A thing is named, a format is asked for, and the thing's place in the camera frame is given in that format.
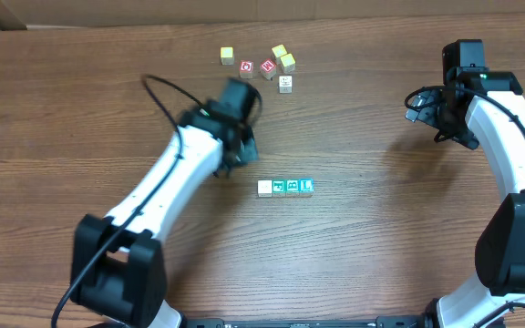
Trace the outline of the green letter wooden block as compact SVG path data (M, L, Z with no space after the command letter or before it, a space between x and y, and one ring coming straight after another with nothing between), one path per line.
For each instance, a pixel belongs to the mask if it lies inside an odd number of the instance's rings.
M286 196L286 181L284 179L276 179L272 181L272 196L285 197Z

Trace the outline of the green B wooden block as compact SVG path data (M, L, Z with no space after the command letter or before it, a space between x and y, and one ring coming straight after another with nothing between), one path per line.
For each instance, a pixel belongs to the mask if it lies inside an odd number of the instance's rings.
M287 179L285 181L285 196L286 197L298 197L300 194L299 180L298 179Z

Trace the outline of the blue L wooden block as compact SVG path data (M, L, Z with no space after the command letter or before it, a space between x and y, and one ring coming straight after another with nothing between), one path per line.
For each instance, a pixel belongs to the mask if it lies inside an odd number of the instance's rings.
M313 179L299 179L299 196L311 197L314 194L314 180Z

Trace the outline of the white picture wooden block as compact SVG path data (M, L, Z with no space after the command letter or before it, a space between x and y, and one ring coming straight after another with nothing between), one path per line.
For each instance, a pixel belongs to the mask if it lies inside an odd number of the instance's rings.
M278 90L280 94L291 94L293 92L293 77L279 76Z

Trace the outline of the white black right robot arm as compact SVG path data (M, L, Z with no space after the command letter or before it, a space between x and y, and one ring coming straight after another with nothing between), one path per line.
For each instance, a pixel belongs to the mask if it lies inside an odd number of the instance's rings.
M490 327L525 308L525 98L511 72L492 71L479 39L442 50L443 83L405 100L406 118L437 129L436 142L482 148L501 204L475 247L475 271L428 311L436 327Z

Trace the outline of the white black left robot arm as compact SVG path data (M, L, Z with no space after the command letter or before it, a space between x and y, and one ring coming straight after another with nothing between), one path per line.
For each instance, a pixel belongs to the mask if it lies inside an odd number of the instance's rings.
M219 99L197 102L173 127L169 145L133 191L104 217L83 217L74 234L67 302L107 317L108 327L184 327L166 301L163 247L182 210L209 176L258 158L252 126L263 110L251 84L228 79Z

